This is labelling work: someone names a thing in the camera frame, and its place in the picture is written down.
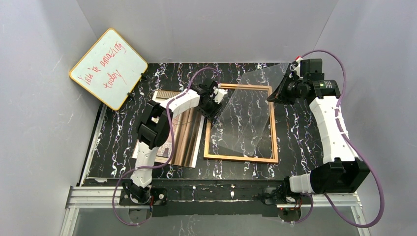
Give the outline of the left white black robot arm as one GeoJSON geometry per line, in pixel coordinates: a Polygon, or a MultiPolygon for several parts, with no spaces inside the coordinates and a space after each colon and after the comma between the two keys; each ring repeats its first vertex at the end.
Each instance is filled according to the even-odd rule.
{"type": "Polygon", "coordinates": [[[130,177],[133,184],[141,188],[151,184],[152,170],[157,168],[154,163],[158,150],[169,137],[174,137],[173,118],[193,108],[208,119],[214,118],[227,94],[217,82],[208,80],[203,84],[191,85],[160,103],[149,101],[138,126],[138,139],[133,152],[136,163],[130,177]]]}

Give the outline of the transparent acrylic sheet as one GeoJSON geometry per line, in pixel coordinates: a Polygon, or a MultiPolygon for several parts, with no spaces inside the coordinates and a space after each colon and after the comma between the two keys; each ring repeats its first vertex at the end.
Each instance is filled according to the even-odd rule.
{"type": "Polygon", "coordinates": [[[276,161],[278,157],[274,103],[268,97],[281,83],[289,63],[244,72],[222,84],[230,95],[225,107],[207,124],[208,153],[219,158],[276,161]]]}

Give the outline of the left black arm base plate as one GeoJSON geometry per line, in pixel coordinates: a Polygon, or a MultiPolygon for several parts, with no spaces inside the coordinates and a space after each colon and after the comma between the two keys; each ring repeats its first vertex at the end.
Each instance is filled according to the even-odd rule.
{"type": "Polygon", "coordinates": [[[121,206],[163,206],[168,201],[167,190],[164,188],[147,188],[139,194],[123,189],[117,196],[121,206]]]}

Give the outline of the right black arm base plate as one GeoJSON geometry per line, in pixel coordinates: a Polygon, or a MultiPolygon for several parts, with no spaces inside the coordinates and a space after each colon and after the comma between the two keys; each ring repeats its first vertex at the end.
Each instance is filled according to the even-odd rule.
{"type": "Polygon", "coordinates": [[[300,200],[309,196],[307,193],[294,193],[287,187],[267,187],[258,195],[258,199],[265,205],[300,204],[300,200]]]}

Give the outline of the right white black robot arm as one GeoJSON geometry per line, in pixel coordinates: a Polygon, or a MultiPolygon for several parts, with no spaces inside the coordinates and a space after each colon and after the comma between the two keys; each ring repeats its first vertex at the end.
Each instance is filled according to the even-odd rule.
{"type": "Polygon", "coordinates": [[[291,62],[268,102],[293,105],[306,101],[316,120],[323,147],[323,164],[308,174],[285,179],[292,193],[353,193],[370,173],[364,161],[345,140],[343,117],[337,108],[341,97],[335,80],[326,80],[321,59],[297,57],[291,62]]]}

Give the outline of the orange wooden picture frame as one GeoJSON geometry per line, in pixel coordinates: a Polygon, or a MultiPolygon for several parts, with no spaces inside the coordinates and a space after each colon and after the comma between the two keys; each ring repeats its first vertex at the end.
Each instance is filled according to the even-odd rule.
{"type": "Polygon", "coordinates": [[[207,121],[204,158],[277,164],[278,144],[271,86],[219,84],[228,91],[214,120],[207,121]]]}

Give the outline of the printed photo of plant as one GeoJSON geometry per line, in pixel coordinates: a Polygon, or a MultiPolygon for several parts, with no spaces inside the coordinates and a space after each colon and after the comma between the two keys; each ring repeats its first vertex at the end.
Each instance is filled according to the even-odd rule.
{"type": "MultiPolygon", "coordinates": [[[[152,100],[161,103],[175,95],[178,91],[157,90],[152,96],[152,100]]],[[[204,124],[204,117],[196,110],[189,109],[177,117],[173,118],[175,154],[169,164],[182,167],[195,168],[198,148],[201,140],[201,132],[204,124]]],[[[172,152],[172,140],[169,135],[168,140],[163,144],[155,158],[156,163],[165,163],[172,152]]]]}

